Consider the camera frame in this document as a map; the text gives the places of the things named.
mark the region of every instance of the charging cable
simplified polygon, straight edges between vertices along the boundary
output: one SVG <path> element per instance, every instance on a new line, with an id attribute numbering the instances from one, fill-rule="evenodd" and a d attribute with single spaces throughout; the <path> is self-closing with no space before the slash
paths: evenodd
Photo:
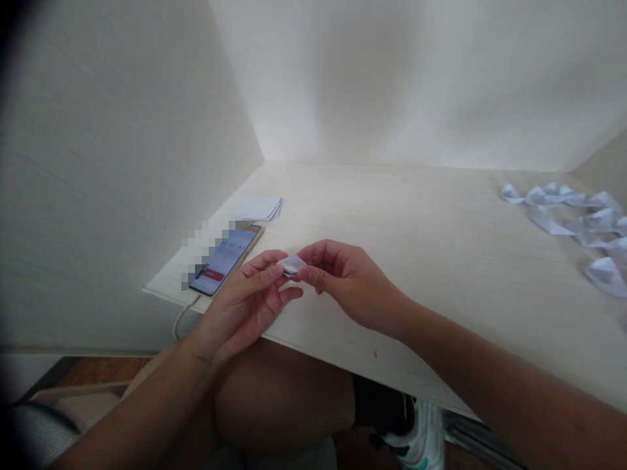
<path id="1" fill-rule="evenodd" d="M 174 325 L 172 325 L 172 335 L 174 336 L 174 340 L 175 340 L 175 341 L 178 341 L 178 340 L 180 340 L 180 339 L 181 339 L 181 338 L 179 337 L 179 335 L 178 335 L 178 331 L 177 331 L 177 330 L 178 330 L 178 324 L 180 323 L 181 318 L 183 318 L 183 316 L 185 315 L 185 313 L 187 313 L 187 310 L 189 310 L 189 308 L 190 308 L 192 305 L 194 305 L 194 304 L 198 301 L 198 299 L 199 299 L 199 298 L 200 298 L 200 296 L 196 296 L 196 298 L 194 299 L 194 301 L 193 301 L 191 304 L 186 305 L 185 307 L 183 307 L 183 309 L 181 310 L 181 313 L 179 313 L 179 314 L 178 314 L 178 316 L 177 316 L 177 318 L 176 318 L 176 320 L 174 320 Z"/>

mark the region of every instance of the sneaker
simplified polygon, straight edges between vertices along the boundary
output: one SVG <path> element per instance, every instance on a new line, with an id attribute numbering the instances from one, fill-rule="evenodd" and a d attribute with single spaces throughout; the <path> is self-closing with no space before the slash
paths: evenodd
<path id="1" fill-rule="evenodd" d="M 386 433 L 381 440 L 407 470 L 444 469 L 444 421 L 442 410 L 431 403 L 405 396 L 408 422 L 413 426 L 404 435 Z"/>

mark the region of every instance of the wooden desk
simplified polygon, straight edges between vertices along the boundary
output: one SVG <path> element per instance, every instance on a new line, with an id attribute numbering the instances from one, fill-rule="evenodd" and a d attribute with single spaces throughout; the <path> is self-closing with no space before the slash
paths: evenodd
<path id="1" fill-rule="evenodd" d="M 185 267 L 229 227 L 246 195 L 282 196 L 250 257 L 295 253 L 331 238 L 363 246 L 392 282 L 427 307 L 627 412 L 627 302 L 608 297 L 578 269 L 571 238 L 542 231 L 498 196 L 550 181 L 585 190 L 567 174 L 266 162 L 203 224 L 190 246 L 146 286 L 180 304 Z M 208 299 L 194 309 L 204 311 Z M 305 289 L 265 337 L 448 409 L 469 408 L 402 344 L 361 328 L 332 298 Z"/>

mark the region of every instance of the forearm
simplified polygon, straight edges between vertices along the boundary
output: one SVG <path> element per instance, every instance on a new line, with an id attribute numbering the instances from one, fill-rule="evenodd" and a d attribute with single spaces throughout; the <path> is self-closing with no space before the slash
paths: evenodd
<path id="1" fill-rule="evenodd" d="M 217 367 L 183 341 L 131 395 L 58 459 L 53 469 L 152 467 L 210 390 Z"/>
<path id="2" fill-rule="evenodd" d="M 614 468 L 627 416 L 413 304 L 400 339 L 532 468 Z"/>

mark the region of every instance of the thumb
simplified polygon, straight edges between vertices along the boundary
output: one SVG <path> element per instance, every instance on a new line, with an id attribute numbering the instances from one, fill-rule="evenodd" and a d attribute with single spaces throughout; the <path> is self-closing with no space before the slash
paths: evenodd
<path id="1" fill-rule="evenodd" d="M 298 277 L 315 287 L 318 294 L 328 292 L 334 295 L 338 291 L 340 279 L 314 266 L 307 266 L 298 272 Z"/>
<path id="2" fill-rule="evenodd" d="M 248 297 L 255 292 L 264 290 L 274 284 L 283 275 L 283 266 L 276 264 L 265 271 L 259 272 L 238 283 L 238 292 Z"/>

